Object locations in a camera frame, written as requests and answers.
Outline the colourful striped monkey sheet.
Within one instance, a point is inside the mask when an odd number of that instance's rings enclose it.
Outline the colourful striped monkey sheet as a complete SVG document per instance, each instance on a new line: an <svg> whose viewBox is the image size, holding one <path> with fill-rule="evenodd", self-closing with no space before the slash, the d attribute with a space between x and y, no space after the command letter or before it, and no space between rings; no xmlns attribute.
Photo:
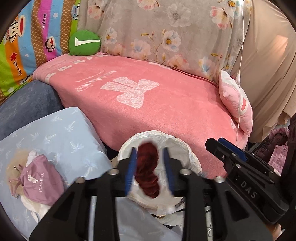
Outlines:
<svg viewBox="0 0 296 241"><path fill-rule="evenodd" d="M80 1L30 1L1 42L1 102L32 81L37 67L69 52Z"/></svg>

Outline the mauve drawstring pouch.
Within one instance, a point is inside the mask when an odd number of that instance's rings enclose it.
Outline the mauve drawstring pouch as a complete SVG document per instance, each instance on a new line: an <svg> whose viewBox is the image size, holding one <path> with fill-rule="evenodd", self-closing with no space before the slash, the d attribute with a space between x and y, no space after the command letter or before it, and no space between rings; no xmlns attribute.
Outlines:
<svg viewBox="0 0 296 241"><path fill-rule="evenodd" d="M30 200L52 206L64 193L61 175L45 155L38 155L22 169L21 184Z"/></svg>

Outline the pink frilly garment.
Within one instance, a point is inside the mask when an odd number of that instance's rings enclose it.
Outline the pink frilly garment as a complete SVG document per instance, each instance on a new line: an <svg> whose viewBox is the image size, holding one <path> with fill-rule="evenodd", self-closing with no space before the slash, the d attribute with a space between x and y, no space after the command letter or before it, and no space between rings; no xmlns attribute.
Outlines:
<svg viewBox="0 0 296 241"><path fill-rule="evenodd" d="M285 160L287 157L288 146L287 140L290 135L290 130L286 127L277 128L272 130L269 139L270 141L276 140L276 137L281 137L281 140L276 141L275 148L271 158L268 162L270 166L272 166L279 176L281 176Z"/></svg>

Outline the beige curtain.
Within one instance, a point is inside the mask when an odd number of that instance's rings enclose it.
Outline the beige curtain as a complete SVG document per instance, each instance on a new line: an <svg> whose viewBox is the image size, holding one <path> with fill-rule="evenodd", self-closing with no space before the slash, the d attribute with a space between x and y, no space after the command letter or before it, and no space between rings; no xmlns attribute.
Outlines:
<svg viewBox="0 0 296 241"><path fill-rule="evenodd" d="M295 114L295 30L270 1L252 1L243 51L231 76L237 71L253 108L249 141L261 142Z"/></svg>

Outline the dark red knitted item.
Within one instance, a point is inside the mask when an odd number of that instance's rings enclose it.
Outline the dark red knitted item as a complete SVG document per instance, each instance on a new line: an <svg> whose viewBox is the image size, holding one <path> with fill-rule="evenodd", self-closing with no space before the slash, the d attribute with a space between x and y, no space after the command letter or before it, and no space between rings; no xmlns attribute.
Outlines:
<svg viewBox="0 0 296 241"><path fill-rule="evenodd" d="M144 194L151 198L158 197L160 192L159 179L154 173L158 159L158 150L153 143L143 143L138 147L135 180Z"/></svg>

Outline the green round check-mark cushion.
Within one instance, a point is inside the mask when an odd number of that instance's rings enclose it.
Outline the green round check-mark cushion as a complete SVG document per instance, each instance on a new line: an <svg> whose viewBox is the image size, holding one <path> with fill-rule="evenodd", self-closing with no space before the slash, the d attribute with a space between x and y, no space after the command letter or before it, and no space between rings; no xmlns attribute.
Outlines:
<svg viewBox="0 0 296 241"><path fill-rule="evenodd" d="M90 56L100 49L100 37L88 30L78 30L69 39L69 54L75 56Z"/></svg>

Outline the grey floral sheet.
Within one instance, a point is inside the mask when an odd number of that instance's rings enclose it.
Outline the grey floral sheet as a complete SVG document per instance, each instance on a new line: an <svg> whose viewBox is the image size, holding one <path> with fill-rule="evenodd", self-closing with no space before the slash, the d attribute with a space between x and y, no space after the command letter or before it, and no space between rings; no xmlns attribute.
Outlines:
<svg viewBox="0 0 296 241"><path fill-rule="evenodd" d="M251 10L252 1L81 1L78 28L95 32L104 53L215 82L232 70Z"/></svg>

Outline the light blue palm-print pillow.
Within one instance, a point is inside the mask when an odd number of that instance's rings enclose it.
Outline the light blue palm-print pillow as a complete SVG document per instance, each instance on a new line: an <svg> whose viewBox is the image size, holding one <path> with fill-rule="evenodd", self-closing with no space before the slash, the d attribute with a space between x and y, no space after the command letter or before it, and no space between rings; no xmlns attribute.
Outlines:
<svg viewBox="0 0 296 241"><path fill-rule="evenodd" d="M37 222L20 198L11 195L6 169L19 151L45 155L69 187L77 177L93 179L111 169L105 147L93 125L79 108L66 108L40 118L1 141L1 204L16 234L28 239ZM158 222L127 198L117 198L121 240L181 240L174 230Z"/></svg>

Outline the beige sheer stocking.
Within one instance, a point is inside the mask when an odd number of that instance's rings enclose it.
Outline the beige sheer stocking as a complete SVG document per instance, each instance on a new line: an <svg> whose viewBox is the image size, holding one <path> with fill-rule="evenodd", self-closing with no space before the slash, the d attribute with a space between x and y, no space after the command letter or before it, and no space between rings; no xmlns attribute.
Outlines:
<svg viewBox="0 0 296 241"><path fill-rule="evenodd" d="M20 181L22 169L26 166L29 151L18 150L9 161L6 168L6 182L13 197L24 195Z"/></svg>

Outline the white bag lined trash bin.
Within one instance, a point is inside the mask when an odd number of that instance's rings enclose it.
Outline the white bag lined trash bin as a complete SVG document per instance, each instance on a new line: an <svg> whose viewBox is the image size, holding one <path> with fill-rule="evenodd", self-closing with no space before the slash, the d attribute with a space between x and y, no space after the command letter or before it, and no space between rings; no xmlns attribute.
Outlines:
<svg viewBox="0 0 296 241"><path fill-rule="evenodd" d="M139 184L133 180L131 190L127 197L147 209L151 214L158 216L172 214L185 207L185 199L183 197L173 197L169 190L165 164L163 161L163 148L167 147L169 149L170 157L180 160L184 168L191 169L196 174L201 173L201 164L186 142L156 130L137 133L130 137L121 146L117 161L120 162L121 160L128 158L132 148L137 149L141 144L146 142L152 142L159 152L158 165L154 170L160 186L159 195L154 199L146 196Z"/></svg>

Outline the pink blanket with white bow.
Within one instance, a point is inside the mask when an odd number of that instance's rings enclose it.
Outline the pink blanket with white bow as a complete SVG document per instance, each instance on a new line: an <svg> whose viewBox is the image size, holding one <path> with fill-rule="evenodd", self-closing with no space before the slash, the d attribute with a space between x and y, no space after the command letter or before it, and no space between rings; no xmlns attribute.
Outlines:
<svg viewBox="0 0 296 241"><path fill-rule="evenodd" d="M225 138L244 148L248 136L222 103L217 85L147 61L97 53L61 55L33 73L51 85L62 104L78 107L113 150L136 133L161 131L186 142L209 178L223 176L223 163L205 148Z"/></svg>

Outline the small pink pillow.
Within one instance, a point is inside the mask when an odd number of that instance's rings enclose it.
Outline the small pink pillow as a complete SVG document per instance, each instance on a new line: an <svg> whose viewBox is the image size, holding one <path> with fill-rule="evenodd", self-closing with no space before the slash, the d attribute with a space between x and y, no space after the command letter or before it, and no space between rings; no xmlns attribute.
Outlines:
<svg viewBox="0 0 296 241"><path fill-rule="evenodd" d="M243 132L250 136L253 128L253 111L246 93L224 70L220 72L218 86L222 103Z"/></svg>

